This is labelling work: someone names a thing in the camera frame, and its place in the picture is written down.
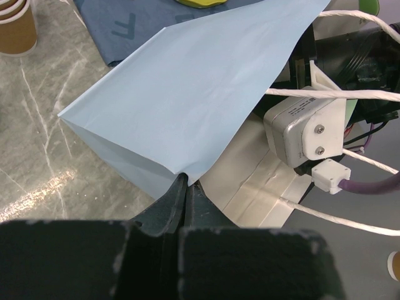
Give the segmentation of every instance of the paper cup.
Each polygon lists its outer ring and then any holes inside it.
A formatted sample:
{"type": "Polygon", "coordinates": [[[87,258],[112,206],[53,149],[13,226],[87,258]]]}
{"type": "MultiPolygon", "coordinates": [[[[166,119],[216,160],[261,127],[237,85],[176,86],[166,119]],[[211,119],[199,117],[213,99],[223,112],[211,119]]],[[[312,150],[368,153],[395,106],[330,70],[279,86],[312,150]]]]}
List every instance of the paper cup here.
{"type": "Polygon", "coordinates": [[[389,255],[387,259],[387,270],[394,280],[400,280],[400,252],[392,252],[389,255]]]}
{"type": "Polygon", "coordinates": [[[36,46],[38,36],[31,0],[23,1],[25,6],[16,15],[0,20],[0,54],[19,57],[29,54],[36,46]]]}
{"type": "Polygon", "coordinates": [[[17,3],[17,0],[0,0],[0,11],[10,8],[17,3]]]}
{"type": "Polygon", "coordinates": [[[3,9],[0,11],[0,21],[6,20],[15,16],[19,13],[25,6],[26,0],[17,0],[12,6],[9,8],[3,9]]]}

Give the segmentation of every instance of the light blue paper bag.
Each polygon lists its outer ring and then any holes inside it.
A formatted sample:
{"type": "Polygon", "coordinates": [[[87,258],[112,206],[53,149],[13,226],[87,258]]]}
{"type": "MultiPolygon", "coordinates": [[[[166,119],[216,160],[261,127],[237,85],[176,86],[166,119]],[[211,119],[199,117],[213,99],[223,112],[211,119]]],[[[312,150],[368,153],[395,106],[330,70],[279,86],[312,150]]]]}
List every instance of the light blue paper bag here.
{"type": "Polygon", "coordinates": [[[158,198],[198,180],[329,0],[265,0],[164,28],[60,118],[122,177],[158,198]]]}

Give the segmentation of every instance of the metal screw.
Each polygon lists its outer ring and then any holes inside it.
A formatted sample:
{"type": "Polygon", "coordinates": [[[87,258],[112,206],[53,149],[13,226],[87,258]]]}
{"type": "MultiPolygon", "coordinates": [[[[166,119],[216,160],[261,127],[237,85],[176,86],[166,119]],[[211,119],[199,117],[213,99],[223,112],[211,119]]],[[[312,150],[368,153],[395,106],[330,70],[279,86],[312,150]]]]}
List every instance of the metal screw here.
{"type": "Polygon", "coordinates": [[[315,150],[315,153],[318,154],[318,155],[323,155],[324,152],[325,152],[325,149],[324,149],[323,147],[318,147],[318,148],[315,150]]]}
{"type": "Polygon", "coordinates": [[[318,134],[323,133],[324,130],[325,130],[325,127],[322,126],[322,125],[317,125],[317,126],[315,127],[315,129],[314,129],[315,133],[318,133],[318,134]]]}

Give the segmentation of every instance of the marble countertop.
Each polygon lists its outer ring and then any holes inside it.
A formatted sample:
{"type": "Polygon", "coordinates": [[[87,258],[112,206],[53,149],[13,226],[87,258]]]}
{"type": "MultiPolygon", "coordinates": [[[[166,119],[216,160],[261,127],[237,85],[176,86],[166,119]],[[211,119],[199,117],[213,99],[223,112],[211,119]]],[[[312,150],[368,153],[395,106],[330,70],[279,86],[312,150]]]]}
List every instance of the marble countertop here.
{"type": "Polygon", "coordinates": [[[70,0],[33,0],[35,51],[0,57],[0,221],[129,219],[153,199],[57,117],[110,69],[70,0]]]}

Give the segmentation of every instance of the black wire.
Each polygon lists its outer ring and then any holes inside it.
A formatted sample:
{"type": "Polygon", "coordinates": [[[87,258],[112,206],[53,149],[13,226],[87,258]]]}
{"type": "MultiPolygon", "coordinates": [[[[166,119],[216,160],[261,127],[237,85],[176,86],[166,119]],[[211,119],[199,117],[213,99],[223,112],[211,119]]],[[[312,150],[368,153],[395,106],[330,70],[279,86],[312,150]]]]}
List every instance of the black wire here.
{"type": "Polygon", "coordinates": [[[350,141],[344,142],[344,143],[343,143],[343,146],[350,145],[350,144],[352,144],[352,143],[354,143],[354,142],[356,142],[356,141],[359,141],[360,139],[364,139],[364,138],[366,138],[367,136],[370,136],[370,135],[372,135],[372,134],[378,132],[378,131],[381,130],[383,127],[385,127],[387,123],[388,123],[388,122],[383,122],[383,123],[382,123],[381,125],[379,125],[377,128],[375,128],[375,129],[373,129],[373,130],[370,130],[370,131],[368,131],[368,132],[366,132],[366,133],[364,133],[364,134],[362,134],[362,135],[360,135],[360,136],[358,136],[358,137],[355,137],[354,139],[351,139],[350,141]]]}

